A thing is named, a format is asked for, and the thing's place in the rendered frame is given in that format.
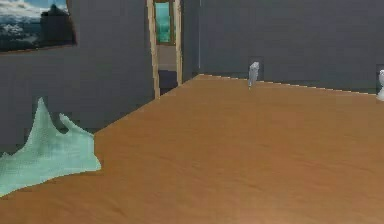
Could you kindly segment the white rounded object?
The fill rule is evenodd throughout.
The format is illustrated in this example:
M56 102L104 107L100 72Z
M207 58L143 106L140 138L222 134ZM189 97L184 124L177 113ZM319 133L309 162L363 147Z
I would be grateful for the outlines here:
M377 93L376 98L380 101L384 101L384 69L379 71L378 80L380 83L380 91Z

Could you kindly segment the teal framed picture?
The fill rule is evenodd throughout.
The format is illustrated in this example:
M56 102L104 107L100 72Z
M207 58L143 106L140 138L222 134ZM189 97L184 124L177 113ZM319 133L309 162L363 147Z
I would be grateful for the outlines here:
M175 44L173 0L155 0L155 25L158 44Z

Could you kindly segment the light wooden door frame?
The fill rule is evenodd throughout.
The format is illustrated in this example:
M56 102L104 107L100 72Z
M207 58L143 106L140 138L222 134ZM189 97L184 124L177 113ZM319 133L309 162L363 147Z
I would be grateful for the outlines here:
M175 54L176 54L176 72L177 72L177 85L183 84L183 50L182 50L182 4L181 0L170 0L170 13L173 15L171 18L172 31L175 29ZM157 32L155 21L155 3L154 0L146 0L147 20L150 40L151 52L151 65L153 77L153 90L154 97L161 96L160 78L159 78L159 63L158 63L158 50L157 50Z

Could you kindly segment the pale green crumpled cloth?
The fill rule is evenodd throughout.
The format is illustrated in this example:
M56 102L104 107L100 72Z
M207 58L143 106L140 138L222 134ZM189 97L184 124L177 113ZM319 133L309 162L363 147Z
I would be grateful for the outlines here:
M68 129L66 133L56 128L43 98L39 98L25 145L0 156L0 198L57 177L102 168L95 155L94 135L63 113L59 120Z

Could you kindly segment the framed mountain landscape picture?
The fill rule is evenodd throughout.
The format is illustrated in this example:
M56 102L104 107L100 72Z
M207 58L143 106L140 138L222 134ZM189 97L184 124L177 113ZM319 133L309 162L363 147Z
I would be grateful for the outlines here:
M0 53L77 44L71 0L0 0Z

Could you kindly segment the small grey upright object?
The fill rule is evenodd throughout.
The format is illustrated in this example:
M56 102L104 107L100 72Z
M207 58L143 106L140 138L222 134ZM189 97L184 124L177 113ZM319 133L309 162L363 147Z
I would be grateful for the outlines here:
M249 66L248 87L251 87L257 81L258 74L259 74L259 68L260 68L259 62L253 62Z

